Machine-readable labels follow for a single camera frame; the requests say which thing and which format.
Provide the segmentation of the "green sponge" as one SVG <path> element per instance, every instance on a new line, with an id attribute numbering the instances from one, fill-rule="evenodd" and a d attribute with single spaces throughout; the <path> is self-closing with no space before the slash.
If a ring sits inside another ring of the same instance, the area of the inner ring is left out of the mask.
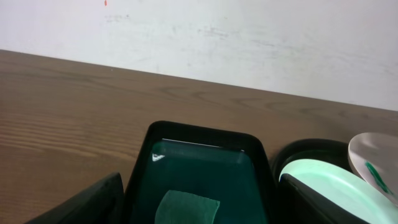
<path id="1" fill-rule="evenodd" d="M 155 224 L 213 224 L 220 202 L 199 195 L 169 190 L 155 213 Z"/>

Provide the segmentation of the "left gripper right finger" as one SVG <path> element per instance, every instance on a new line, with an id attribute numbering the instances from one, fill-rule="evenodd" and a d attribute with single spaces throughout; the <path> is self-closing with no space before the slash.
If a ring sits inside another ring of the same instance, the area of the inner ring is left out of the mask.
<path id="1" fill-rule="evenodd" d="M 367 224 L 290 174 L 282 175 L 279 220 L 288 224 Z"/>

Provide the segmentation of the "mint plate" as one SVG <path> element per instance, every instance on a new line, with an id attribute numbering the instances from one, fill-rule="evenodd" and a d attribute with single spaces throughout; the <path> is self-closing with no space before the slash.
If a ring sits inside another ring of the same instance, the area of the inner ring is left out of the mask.
<path id="1" fill-rule="evenodd" d="M 397 224 L 397 207 L 364 180 L 336 165 L 299 159 L 281 171 L 368 223 Z"/>

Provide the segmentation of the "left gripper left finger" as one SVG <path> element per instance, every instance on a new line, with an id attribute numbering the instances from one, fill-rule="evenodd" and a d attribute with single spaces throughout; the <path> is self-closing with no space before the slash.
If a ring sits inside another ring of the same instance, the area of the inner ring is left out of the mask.
<path id="1" fill-rule="evenodd" d="M 121 175 L 113 172 L 28 222 L 30 224 L 119 223 L 123 200 Z"/>

